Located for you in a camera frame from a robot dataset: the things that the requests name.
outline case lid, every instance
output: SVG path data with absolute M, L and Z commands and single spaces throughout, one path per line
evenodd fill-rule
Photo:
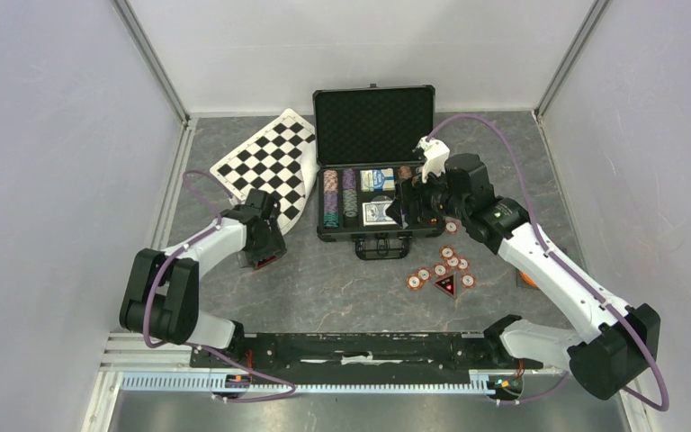
M 314 93 L 317 161 L 322 166 L 413 162 L 433 129 L 430 85 Z

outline black box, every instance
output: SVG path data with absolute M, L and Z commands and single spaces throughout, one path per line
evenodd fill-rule
M 314 93 L 317 133 L 319 222 L 317 234 L 323 241 L 350 240 L 364 260 L 403 258 L 413 237 L 437 237 L 444 232 L 443 220 L 429 220 L 401 228 L 399 225 L 364 226 L 362 203 L 378 196 L 393 198 L 396 191 L 362 191 L 361 171 L 392 168 L 399 187 L 399 167 L 411 167 L 412 174 L 423 164 L 414 152 L 420 138 L 433 129 L 435 89 L 430 85 L 318 90 Z M 343 214 L 343 171 L 356 170 L 358 220 Z M 324 172 L 337 172 L 338 227 L 324 225 Z

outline black and white checkered mat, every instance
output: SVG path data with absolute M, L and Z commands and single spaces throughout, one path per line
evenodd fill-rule
M 285 110 L 211 168 L 239 200 L 250 189 L 266 191 L 280 202 L 279 227 L 289 231 L 303 212 L 316 173 L 314 127 Z

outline poker chip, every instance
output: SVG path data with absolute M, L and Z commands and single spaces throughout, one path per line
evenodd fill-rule
M 454 256 L 454 249 L 451 246 L 441 247 L 441 258 L 449 259 Z
M 412 291 L 419 290 L 420 288 L 422 288 L 422 285 L 422 279 L 420 279 L 419 276 L 417 276 L 416 274 L 410 274 L 407 278 L 407 288 L 409 288 Z
M 465 288 L 472 288 L 475 286 L 475 276 L 469 273 L 465 273 L 462 275 L 462 285 L 464 285 Z
M 460 226 L 457 225 L 457 222 L 453 220 L 449 220 L 446 222 L 446 232 L 449 234 L 456 234 L 460 230 Z
M 433 266 L 433 273 L 437 276 L 444 276 L 449 273 L 449 268 L 444 264 L 436 264 Z
M 422 279 L 422 282 L 427 282 L 430 280 L 430 270 L 422 267 L 417 270 L 417 276 Z

